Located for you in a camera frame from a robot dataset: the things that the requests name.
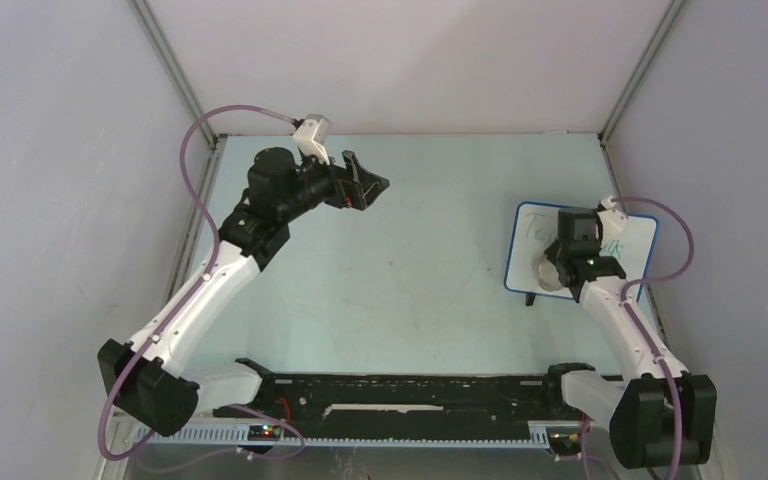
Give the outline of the grey eraser sponge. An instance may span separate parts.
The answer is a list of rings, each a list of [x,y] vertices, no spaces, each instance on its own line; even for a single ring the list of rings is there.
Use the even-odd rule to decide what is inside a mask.
[[[557,268],[549,261],[546,255],[542,255],[534,267],[537,283],[541,289],[547,292],[563,290]]]

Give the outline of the blue framed small whiteboard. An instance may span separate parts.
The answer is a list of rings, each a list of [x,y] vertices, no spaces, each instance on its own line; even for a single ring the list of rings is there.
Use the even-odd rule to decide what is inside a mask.
[[[513,222],[504,287],[534,296],[570,300],[569,290],[550,291],[540,286],[537,265],[557,233],[557,204],[522,202]],[[615,257],[629,279],[647,275],[659,231],[659,221],[648,215],[630,215],[623,231],[602,242],[602,256]]]

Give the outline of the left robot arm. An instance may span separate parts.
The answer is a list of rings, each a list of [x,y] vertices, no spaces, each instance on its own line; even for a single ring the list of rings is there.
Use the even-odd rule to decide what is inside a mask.
[[[249,366],[235,363],[205,375],[188,369],[195,347],[229,301],[252,282],[290,238],[290,223],[325,204],[363,211],[389,187],[361,166],[354,152],[345,164],[296,160],[283,147],[258,152],[240,202],[214,236],[214,245],[159,316],[127,342],[107,341],[98,353],[102,378],[115,407],[153,433],[169,437],[197,413],[239,404],[264,416],[275,388]]]

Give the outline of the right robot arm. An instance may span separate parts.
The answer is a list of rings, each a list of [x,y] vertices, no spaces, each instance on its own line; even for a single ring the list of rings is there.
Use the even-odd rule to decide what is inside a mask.
[[[562,365],[560,377],[541,392],[545,411],[566,418],[578,410],[604,427],[615,458],[625,468],[667,468],[706,463],[714,437],[717,390],[693,374],[644,320],[629,294],[636,286],[619,260],[601,252],[607,235],[627,216],[608,199],[597,208],[566,207],[538,268],[543,282],[570,292],[597,323],[621,368],[622,386],[586,367]]]

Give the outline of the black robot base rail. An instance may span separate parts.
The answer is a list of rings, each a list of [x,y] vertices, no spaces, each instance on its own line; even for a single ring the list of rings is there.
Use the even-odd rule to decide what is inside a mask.
[[[537,426],[577,427],[547,375],[272,373],[250,408],[308,440],[491,444],[536,439]]]

